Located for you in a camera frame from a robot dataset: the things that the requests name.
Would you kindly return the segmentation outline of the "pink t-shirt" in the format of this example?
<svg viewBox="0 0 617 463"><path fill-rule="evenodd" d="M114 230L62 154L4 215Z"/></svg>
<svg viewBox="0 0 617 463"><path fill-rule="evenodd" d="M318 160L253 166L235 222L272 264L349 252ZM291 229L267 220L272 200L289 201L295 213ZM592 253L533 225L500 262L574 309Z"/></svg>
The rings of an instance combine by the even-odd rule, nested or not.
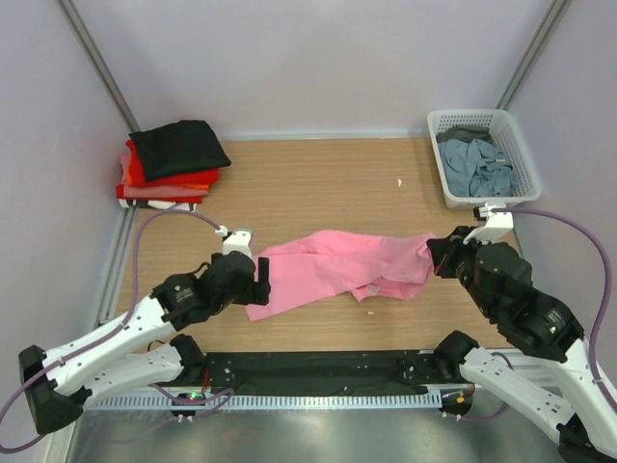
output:
<svg viewBox="0 0 617 463"><path fill-rule="evenodd" d="M269 259L271 292L265 306L246 307L251 321L349 292L361 302L375 296L410 301L433 271L432 233L406 238L323 230L261 255Z"/></svg>

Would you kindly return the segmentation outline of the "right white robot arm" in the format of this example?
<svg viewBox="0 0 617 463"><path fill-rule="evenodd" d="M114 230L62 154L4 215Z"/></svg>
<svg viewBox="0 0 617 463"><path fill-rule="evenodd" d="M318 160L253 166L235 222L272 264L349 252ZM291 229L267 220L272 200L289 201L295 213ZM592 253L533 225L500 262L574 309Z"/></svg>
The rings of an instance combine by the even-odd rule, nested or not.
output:
<svg viewBox="0 0 617 463"><path fill-rule="evenodd" d="M616 413L591 370L591 342L571 310L534 287L532 267L505 242L484 244L458 227L427 246L434 272L457 280L479 311L524 356L550 375L556 397L502 367L470 336L454 331L435 350L434 368L447 382L481 386L533 422L566 462L613 462Z"/></svg>

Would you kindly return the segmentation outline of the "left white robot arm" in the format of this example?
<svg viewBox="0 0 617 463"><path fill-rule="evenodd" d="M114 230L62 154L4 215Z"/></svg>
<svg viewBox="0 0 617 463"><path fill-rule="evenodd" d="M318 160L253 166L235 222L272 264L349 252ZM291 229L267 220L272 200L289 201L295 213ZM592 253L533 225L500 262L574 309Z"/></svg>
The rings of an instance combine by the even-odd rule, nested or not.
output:
<svg viewBox="0 0 617 463"><path fill-rule="evenodd" d="M100 400L150 384L197 384L204 356L186 327L230 304L269 302L270 262L239 252L215 254L192 273L174 274L132 313L63 346L31 345L19 353L21 382L41 435L75 422Z"/></svg>

